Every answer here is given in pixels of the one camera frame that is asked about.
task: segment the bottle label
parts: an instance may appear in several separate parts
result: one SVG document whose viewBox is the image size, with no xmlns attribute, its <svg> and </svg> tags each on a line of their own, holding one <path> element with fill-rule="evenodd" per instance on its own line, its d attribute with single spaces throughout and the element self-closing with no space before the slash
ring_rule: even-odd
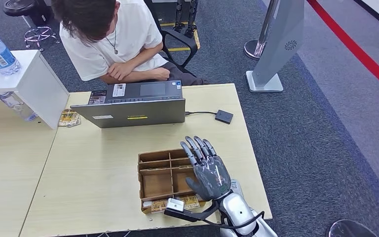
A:
<svg viewBox="0 0 379 237">
<path fill-rule="evenodd" d="M 15 62 L 15 60 L 16 59 L 15 59 L 14 55 L 12 55 L 11 51 L 9 51 L 9 49 L 6 48 L 0 54 L 0 69 L 11 66 Z"/>
</svg>

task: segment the cardboard compartment box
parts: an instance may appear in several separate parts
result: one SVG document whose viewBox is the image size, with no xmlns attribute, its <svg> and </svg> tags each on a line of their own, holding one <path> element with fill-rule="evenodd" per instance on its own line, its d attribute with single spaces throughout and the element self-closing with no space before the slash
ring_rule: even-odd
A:
<svg viewBox="0 0 379 237">
<path fill-rule="evenodd" d="M 145 214 L 163 211 L 168 198 L 184 200 L 187 208 L 205 204 L 185 181 L 186 177 L 195 179 L 195 174 L 182 149 L 139 154 L 138 172 Z"/>
</svg>

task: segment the black stool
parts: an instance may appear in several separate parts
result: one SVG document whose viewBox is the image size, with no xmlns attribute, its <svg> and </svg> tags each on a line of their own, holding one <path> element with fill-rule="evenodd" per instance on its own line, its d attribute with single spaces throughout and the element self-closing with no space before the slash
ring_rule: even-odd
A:
<svg viewBox="0 0 379 237">
<path fill-rule="evenodd" d="M 51 11 L 44 0 L 9 0 L 3 6 L 3 11 L 8 16 L 22 16 L 31 28 L 24 34 L 26 48 L 31 47 L 29 42 L 35 42 L 42 52 L 44 49 L 40 46 L 40 42 L 49 37 L 60 43 L 56 33 L 50 27 L 44 26 L 51 16 Z"/>
</svg>

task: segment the laptop keyboard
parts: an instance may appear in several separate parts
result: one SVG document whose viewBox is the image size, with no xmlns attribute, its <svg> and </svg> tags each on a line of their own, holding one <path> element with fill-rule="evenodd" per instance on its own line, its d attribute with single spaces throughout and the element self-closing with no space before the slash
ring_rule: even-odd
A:
<svg viewBox="0 0 379 237">
<path fill-rule="evenodd" d="M 150 98 L 135 98 L 135 99 L 116 99 L 108 100 L 107 104 L 112 103 L 124 103 L 124 102 L 137 102 L 137 101 L 153 101 L 153 100 L 170 100 L 170 99 L 180 99 L 181 96 L 165 96 L 165 97 L 150 97 Z"/>
</svg>

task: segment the yellow floor marking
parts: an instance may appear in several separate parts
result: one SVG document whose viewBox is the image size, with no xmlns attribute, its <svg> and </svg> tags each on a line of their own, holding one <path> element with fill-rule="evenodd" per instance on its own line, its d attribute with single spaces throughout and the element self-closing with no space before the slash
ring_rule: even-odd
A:
<svg viewBox="0 0 379 237">
<path fill-rule="evenodd" d="M 162 23 L 160 24 L 160 26 L 174 26 L 175 23 Z M 197 30 L 194 31 L 194 39 L 195 39 L 195 43 L 197 44 L 197 47 L 198 49 L 201 48 L 201 44 L 200 44 L 200 38 L 198 37 L 198 32 Z M 190 50 L 190 48 L 188 47 L 181 47 L 181 48 L 169 48 L 168 49 L 169 51 L 171 52 L 174 52 L 174 51 L 186 51 L 186 50 Z"/>
</svg>

